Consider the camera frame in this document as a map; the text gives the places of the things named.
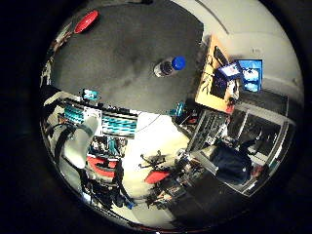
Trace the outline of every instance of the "computer monitor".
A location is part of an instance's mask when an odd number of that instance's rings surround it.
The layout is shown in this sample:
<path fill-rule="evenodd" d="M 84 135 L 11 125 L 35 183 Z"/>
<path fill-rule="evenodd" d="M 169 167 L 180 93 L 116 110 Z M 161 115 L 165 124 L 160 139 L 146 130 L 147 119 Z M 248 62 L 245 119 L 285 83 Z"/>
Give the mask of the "computer monitor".
<path fill-rule="evenodd" d="M 262 60 L 261 59 L 239 59 L 237 60 L 242 67 L 243 89 L 258 93 L 262 84 Z"/>
<path fill-rule="evenodd" d="M 227 81 L 243 78 L 242 68 L 238 61 L 217 68 L 216 75 L 218 74 L 221 74 Z"/>

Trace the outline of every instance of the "black tabletop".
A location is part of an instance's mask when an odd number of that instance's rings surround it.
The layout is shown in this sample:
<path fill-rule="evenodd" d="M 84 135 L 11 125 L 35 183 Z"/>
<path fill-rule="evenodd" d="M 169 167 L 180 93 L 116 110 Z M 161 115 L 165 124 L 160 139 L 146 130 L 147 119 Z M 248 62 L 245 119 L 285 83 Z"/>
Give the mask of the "black tabletop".
<path fill-rule="evenodd" d="M 103 103 L 153 113 L 166 113 L 185 100 L 203 24 L 165 0 L 96 10 L 99 18 L 92 28 L 73 34 L 57 51 L 52 85 L 77 95 L 95 90 Z M 174 76 L 156 77 L 154 66 L 174 56 L 184 56 L 186 67 Z"/>

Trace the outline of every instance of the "cable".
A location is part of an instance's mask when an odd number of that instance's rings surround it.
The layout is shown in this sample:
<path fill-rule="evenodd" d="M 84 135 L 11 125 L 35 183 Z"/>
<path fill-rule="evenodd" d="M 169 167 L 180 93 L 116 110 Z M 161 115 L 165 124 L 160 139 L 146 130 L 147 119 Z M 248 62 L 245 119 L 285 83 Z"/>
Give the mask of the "cable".
<path fill-rule="evenodd" d="M 49 135 L 50 132 L 53 131 L 56 127 L 58 127 L 58 126 L 63 126 L 63 125 L 67 125 L 67 126 L 69 126 L 69 127 L 74 127 L 74 125 L 73 125 L 73 124 L 70 124 L 70 123 L 56 124 L 56 125 L 52 126 L 50 129 L 48 129 L 48 130 L 46 131 L 46 135 Z"/>
<path fill-rule="evenodd" d="M 192 113 L 189 114 L 179 125 L 181 126 L 191 115 L 192 115 Z"/>
<path fill-rule="evenodd" d="M 147 127 L 149 127 L 152 123 L 154 123 L 161 115 L 158 115 L 152 122 L 150 122 L 148 125 L 146 125 L 144 128 L 137 130 L 136 133 L 146 129 Z"/>

